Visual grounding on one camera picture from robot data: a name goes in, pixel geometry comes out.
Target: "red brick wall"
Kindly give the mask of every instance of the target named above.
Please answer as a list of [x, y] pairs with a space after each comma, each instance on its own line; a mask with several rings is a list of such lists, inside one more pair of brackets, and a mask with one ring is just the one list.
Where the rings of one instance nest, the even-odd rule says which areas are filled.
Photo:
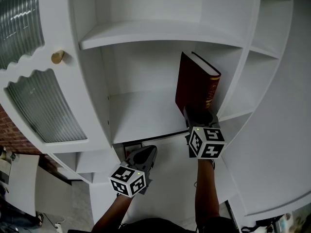
[[60, 166], [47, 154], [42, 154], [11, 121], [0, 105], [0, 146], [6, 147], [13, 153], [40, 155], [39, 166], [48, 172], [55, 172]]

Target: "cabinet door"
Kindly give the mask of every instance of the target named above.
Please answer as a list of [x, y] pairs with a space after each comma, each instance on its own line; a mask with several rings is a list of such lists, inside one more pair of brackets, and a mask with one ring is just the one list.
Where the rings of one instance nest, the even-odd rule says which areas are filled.
[[295, 0], [280, 68], [257, 110], [223, 153], [251, 220], [311, 202], [311, 0]]
[[[109, 148], [82, 73], [71, 0], [0, 0], [0, 103], [43, 153]], [[65, 52], [54, 64], [54, 52]]]

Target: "floor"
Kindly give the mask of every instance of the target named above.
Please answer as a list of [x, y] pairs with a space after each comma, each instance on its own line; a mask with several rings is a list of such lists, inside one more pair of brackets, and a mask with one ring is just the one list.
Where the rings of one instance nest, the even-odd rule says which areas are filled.
[[[69, 229], [90, 232], [94, 226], [93, 216], [91, 211], [91, 203], [89, 197], [88, 184], [83, 181], [72, 182], [72, 216], [66, 217], [66, 221], [61, 223], [63, 233], [67, 233]], [[220, 205], [220, 215], [230, 218], [225, 203]], [[61, 216], [47, 215], [53, 224], [64, 220]], [[188, 218], [178, 223], [187, 230], [195, 231], [195, 218]], [[21, 233], [29, 233], [28, 230], [19, 229]], [[56, 229], [52, 226], [49, 220], [45, 217], [43, 225], [40, 229], [30, 230], [31, 233], [55, 233]]]

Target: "black and white cube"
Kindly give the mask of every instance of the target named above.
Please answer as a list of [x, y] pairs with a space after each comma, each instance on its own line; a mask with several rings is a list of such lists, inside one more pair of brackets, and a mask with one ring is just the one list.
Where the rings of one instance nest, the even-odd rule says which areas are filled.
[[220, 129], [193, 127], [189, 146], [198, 159], [218, 159], [226, 145]]
[[130, 198], [146, 187], [145, 173], [126, 166], [116, 165], [109, 180], [116, 192]]

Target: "person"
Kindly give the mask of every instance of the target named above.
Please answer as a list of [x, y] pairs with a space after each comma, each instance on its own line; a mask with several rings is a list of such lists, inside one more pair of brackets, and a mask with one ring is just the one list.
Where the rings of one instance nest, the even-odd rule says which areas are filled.
[[[119, 195], [107, 212], [95, 224], [93, 233], [115, 232], [192, 232], [161, 218], [148, 218], [120, 227], [132, 198]], [[214, 162], [198, 160], [197, 187], [195, 193], [195, 221], [199, 233], [235, 233], [232, 220], [219, 215], [219, 203], [214, 180]]]

